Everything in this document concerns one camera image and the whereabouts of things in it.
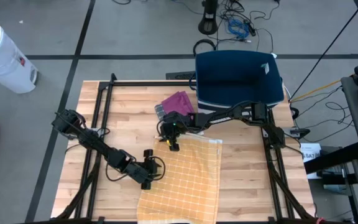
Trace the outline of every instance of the butcher block tabletop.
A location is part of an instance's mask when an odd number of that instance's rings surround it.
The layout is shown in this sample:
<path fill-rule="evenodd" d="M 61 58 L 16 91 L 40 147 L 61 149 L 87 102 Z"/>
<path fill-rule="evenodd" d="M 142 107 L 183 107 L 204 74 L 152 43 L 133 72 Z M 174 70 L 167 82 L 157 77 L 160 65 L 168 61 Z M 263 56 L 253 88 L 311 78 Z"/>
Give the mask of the butcher block tabletop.
<path fill-rule="evenodd" d="M 76 108 L 77 112 L 85 117 L 88 126 L 92 122 L 99 82 L 101 81 L 83 82 Z M 154 106 L 161 104 L 161 101 L 178 91 L 187 92 L 196 110 L 196 92 L 190 90 L 188 86 L 147 86 L 147 84 L 113 86 L 107 122 L 107 128 L 111 132 L 104 137 L 104 142 L 117 149 L 126 150 L 142 161 L 143 150 L 153 147 L 157 135 L 158 118 Z M 102 97 L 97 128 L 101 127 L 106 92 L 104 91 Z M 273 115 L 276 126 L 282 128 L 293 126 L 287 99 L 274 107 Z M 240 121 L 228 121 L 211 126 L 204 135 L 223 140 L 218 221 L 267 221 L 268 217 L 274 217 L 275 210 L 260 128 L 247 126 Z M 286 143 L 290 147 L 299 149 L 299 144 L 291 138 L 286 138 Z M 78 142 L 70 141 L 68 147 L 75 144 Z M 62 213 L 77 193 L 85 153 L 86 149 L 82 146 L 73 147 L 66 153 L 51 217 Z M 93 152 L 91 167 L 95 155 L 96 152 Z M 288 148 L 282 149 L 282 156 L 290 190 L 309 214 L 313 215 L 313 199 L 302 156 Z M 140 184 L 130 177 L 110 182 L 106 178 L 105 167 L 106 161 L 102 159 L 93 220 L 102 216 L 106 221 L 136 221 Z M 120 175 L 115 170 L 109 169 L 110 178 L 114 179 Z M 85 217 L 88 206 L 89 189 L 84 197 L 82 217 Z M 279 192 L 285 217 L 287 215 L 285 201 L 280 190 Z"/>

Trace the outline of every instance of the gray floor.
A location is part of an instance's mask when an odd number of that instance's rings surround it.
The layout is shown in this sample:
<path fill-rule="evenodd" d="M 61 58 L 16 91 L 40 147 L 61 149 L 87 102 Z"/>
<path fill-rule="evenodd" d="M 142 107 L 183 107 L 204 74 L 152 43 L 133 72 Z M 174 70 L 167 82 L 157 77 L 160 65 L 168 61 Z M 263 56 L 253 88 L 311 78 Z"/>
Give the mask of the gray floor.
<path fill-rule="evenodd" d="M 202 12 L 201 1 L 183 1 L 194 11 Z M 271 0 L 241 0 L 241 3 L 247 15 L 251 10 L 267 12 L 276 5 Z M 90 0 L 0 0 L 0 25 L 26 55 L 74 55 L 89 4 Z M 279 56 L 321 54 L 355 10 L 353 0 L 285 0 L 271 20 L 256 20 L 255 25 L 273 34 L 273 52 Z M 96 0 L 81 53 L 191 54 L 194 43 L 205 38 L 197 30 L 199 21 L 200 15 L 171 1 L 134 0 L 119 6 L 109 0 Z M 259 32 L 259 50 L 271 51 L 270 37 L 263 30 Z M 219 38 L 228 37 L 231 36 L 221 26 Z M 257 38 L 250 40 L 252 43 L 248 44 L 224 42 L 219 49 L 256 50 Z M 358 54 L 358 15 L 328 53 Z M 316 59 L 277 60 L 290 92 L 296 90 L 315 62 Z M 33 63 L 42 72 L 34 91 L 15 95 L 0 85 L 0 223 L 25 219 L 71 60 L 33 60 Z M 66 107 L 75 108 L 83 80 L 107 80 L 112 72 L 120 80 L 158 80 L 168 72 L 194 70 L 194 64 L 193 59 L 80 60 Z M 358 59 L 322 60 L 297 95 L 350 75 L 356 65 Z M 316 100 L 293 106 L 303 111 Z M 326 101 L 346 106 L 341 91 Z M 328 110 L 320 103 L 301 116 L 298 124 L 304 127 L 341 116 L 341 111 Z M 322 124 L 312 129 L 308 139 L 317 140 L 343 127 L 344 124 L 335 122 Z M 356 141 L 356 132 L 350 127 L 320 143 L 346 146 Z M 67 140 L 57 139 L 36 220 L 50 216 L 66 145 Z M 319 182 L 311 182 L 311 188 L 319 216 L 334 217 L 350 209 L 347 197 L 323 190 Z"/>

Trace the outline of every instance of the magenta cloth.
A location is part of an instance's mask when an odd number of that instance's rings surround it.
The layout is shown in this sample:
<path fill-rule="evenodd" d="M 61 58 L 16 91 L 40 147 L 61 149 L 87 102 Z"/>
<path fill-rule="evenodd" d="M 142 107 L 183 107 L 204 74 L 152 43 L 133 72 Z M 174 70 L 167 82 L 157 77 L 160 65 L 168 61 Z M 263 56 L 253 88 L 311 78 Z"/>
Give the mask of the magenta cloth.
<path fill-rule="evenodd" d="M 161 104 L 166 114 L 171 111 L 176 111 L 182 115 L 194 113 L 193 106 L 191 105 L 189 97 L 185 91 L 176 92 L 174 95 L 163 100 Z"/>

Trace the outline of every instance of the white container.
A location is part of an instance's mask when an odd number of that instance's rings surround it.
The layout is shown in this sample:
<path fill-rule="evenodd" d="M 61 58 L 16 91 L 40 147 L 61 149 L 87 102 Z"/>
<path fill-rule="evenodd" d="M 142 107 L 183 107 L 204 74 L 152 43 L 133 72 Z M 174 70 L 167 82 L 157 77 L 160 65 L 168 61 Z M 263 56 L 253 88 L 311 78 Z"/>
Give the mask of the white container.
<path fill-rule="evenodd" d="M 38 70 L 0 27 L 0 83 L 15 93 L 35 88 Z"/>

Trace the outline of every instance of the tan towel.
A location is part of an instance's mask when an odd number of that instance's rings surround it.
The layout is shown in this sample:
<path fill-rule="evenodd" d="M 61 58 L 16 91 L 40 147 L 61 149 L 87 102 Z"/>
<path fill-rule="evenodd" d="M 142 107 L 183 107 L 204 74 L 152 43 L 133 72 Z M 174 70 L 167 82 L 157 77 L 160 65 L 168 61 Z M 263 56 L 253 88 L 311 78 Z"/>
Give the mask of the tan towel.
<path fill-rule="evenodd" d="M 179 152 L 171 152 L 165 142 L 154 144 L 154 155 L 167 170 L 151 190 L 142 191 L 139 224 L 216 223 L 222 141 L 185 134 L 178 143 Z"/>

